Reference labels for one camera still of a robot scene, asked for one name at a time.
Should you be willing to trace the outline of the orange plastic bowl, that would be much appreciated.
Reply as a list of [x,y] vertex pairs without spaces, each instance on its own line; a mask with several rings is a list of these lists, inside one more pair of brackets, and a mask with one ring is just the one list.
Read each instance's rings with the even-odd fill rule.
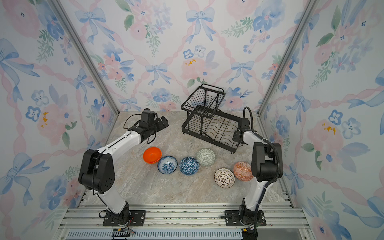
[[162,151],[156,147],[148,148],[143,153],[143,160],[148,164],[155,164],[161,158],[162,158]]

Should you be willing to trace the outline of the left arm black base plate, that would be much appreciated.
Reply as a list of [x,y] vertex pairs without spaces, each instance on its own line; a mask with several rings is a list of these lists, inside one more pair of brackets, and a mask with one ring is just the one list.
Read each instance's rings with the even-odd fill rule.
[[146,219],[145,210],[129,210],[128,212],[122,212],[120,215],[113,214],[110,211],[106,211],[105,215],[100,215],[103,219],[104,227],[142,227]]

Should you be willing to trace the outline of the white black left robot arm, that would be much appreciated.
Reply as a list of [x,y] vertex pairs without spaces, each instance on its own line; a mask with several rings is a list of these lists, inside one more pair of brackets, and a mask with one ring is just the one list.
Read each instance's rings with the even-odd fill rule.
[[115,162],[133,147],[149,141],[151,136],[169,126],[165,117],[150,109],[144,109],[141,118],[127,131],[97,150],[84,152],[78,182],[87,190],[96,194],[115,215],[121,214],[129,207],[115,187]]

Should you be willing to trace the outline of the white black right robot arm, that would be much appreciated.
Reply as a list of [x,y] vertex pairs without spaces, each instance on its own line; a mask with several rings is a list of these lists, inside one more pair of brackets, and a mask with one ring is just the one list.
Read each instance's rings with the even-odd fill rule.
[[283,175],[282,151],[279,144],[272,143],[252,129],[249,119],[240,118],[233,140],[252,147],[251,188],[243,199],[243,214],[257,214],[270,188]]

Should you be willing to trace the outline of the green patterned ceramic bowl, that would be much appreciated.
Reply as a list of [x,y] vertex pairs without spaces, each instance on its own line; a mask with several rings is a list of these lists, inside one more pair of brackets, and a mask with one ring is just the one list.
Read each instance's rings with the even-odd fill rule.
[[208,167],[214,164],[216,160],[216,154],[210,149],[201,149],[196,156],[200,165]]

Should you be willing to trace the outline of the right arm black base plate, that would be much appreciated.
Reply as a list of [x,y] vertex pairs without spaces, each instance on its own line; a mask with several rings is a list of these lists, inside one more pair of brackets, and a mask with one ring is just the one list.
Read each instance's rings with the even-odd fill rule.
[[240,210],[226,210],[225,215],[221,216],[221,219],[226,221],[227,227],[252,227],[256,223],[257,227],[266,227],[266,217],[262,210],[259,210],[257,216],[255,211],[245,211],[242,214]]

